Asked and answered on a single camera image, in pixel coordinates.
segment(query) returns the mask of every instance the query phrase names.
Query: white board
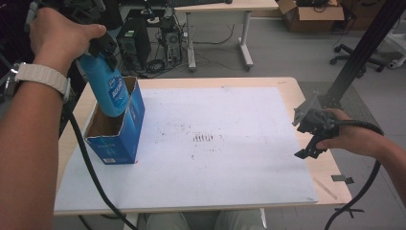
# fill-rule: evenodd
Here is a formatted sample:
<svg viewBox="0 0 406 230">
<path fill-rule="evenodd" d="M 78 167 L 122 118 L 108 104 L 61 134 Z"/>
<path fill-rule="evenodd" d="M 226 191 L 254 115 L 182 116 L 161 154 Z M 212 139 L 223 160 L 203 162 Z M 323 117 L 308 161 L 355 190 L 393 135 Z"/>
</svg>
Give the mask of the white board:
<svg viewBox="0 0 406 230">
<path fill-rule="evenodd" d="M 90 157 L 120 209 L 196 209 L 314 203 L 305 161 L 277 88 L 142 89 L 146 114 L 136 164 Z M 79 149 L 56 212 L 106 210 Z"/>
</svg>

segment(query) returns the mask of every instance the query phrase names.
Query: bottle label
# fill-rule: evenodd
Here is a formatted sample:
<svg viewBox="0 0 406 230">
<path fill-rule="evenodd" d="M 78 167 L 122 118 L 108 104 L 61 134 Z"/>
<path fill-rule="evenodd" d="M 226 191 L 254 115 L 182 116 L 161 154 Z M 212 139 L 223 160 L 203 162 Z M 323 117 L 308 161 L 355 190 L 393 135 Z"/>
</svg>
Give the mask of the bottle label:
<svg viewBox="0 0 406 230">
<path fill-rule="evenodd" d="M 108 81 L 108 95 L 117 109 L 121 110 L 123 106 L 126 106 L 128 95 L 121 76 L 115 76 Z"/>
</svg>

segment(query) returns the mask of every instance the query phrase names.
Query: watch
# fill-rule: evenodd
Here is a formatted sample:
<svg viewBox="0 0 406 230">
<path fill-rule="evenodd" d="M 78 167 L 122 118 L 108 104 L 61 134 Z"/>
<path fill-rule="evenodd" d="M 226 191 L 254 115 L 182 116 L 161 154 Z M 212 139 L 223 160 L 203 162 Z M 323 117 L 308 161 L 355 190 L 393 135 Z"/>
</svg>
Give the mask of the watch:
<svg viewBox="0 0 406 230">
<path fill-rule="evenodd" d="M 14 64 L 6 82 L 6 95 L 12 97 L 20 81 L 36 81 L 49 85 L 59 91 L 63 102 L 68 102 L 71 91 L 71 79 L 65 78 L 57 70 L 37 64 Z"/>
</svg>

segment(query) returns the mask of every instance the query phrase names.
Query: hand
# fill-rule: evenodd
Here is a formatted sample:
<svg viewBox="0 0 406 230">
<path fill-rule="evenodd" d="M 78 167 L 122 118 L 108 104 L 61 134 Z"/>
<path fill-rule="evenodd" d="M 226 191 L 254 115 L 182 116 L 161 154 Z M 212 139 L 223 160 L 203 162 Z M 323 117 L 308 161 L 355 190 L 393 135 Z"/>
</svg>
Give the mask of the hand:
<svg viewBox="0 0 406 230">
<path fill-rule="evenodd" d="M 350 117 L 340 109 L 325 109 L 339 120 L 350 120 Z M 343 149 L 353 153 L 376 157 L 380 151 L 380 144 L 384 138 L 366 128 L 356 126 L 340 126 L 339 135 L 332 139 L 319 142 L 316 148 L 319 150 L 326 149 Z"/>
<path fill-rule="evenodd" d="M 72 61 L 86 51 L 90 39 L 104 35 L 106 29 L 103 25 L 80 25 L 53 9 L 42 8 L 30 31 L 34 63 L 66 76 Z"/>
</svg>

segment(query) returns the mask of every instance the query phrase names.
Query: office chair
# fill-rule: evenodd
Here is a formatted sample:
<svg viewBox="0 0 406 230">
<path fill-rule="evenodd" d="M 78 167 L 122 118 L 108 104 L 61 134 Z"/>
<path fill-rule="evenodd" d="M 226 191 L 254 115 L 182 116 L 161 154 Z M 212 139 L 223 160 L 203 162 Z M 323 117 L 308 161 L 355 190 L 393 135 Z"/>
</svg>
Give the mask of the office chair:
<svg viewBox="0 0 406 230">
<path fill-rule="evenodd" d="M 353 50 L 350 48 L 350 47 L 348 47 L 348 46 L 346 46 L 346 45 L 344 45 L 344 44 L 340 44 L 339 46 L 336 46 L 335 48 L 334 48 L 334 53 L 339 53 L 341 50 L 344 50 L 345 52 L 347 52 L 347 53 L 349 53 L 348 55 L 341 55 L 341 56 L 336 56 L 336 57 L 334 57 L 334 58 L 332 58 L 331 60 L 330 60 L 330 64 L 331 65 L 334 65 L 334 64 L 336 64 L 337 63 L 337 60 L 340 60 L 340 59 L 349 59 L 350 58 L 350 55 L 353 53 Z M 372 58 L 372 57 L 370 57 L 369 59 L 368 59 L 368 63 L 372 63 L 372 64 L 375 64 L 375 65 L 378 65 L 378 67 L 376 68 L 376 71 L 377 72 L 382 72 L 382 70 L 385 68 L 385 66 L 386 66 L 386 62 L 384 62 L 384 61 L 382 61 L 382 60 L 378 60 L 378 59 L 375 59 L 375 58 Z M 367 72 L 367 67 L 365 66 L 365 64 L 362 66 L 362 68 L 361 68 L 361 71 L 360 71 L 360 73 L 359 73 L 359 76 L 357 77 L 358 79 L 359 78 L 361 78 L 365 73 Z"/>
</svg>

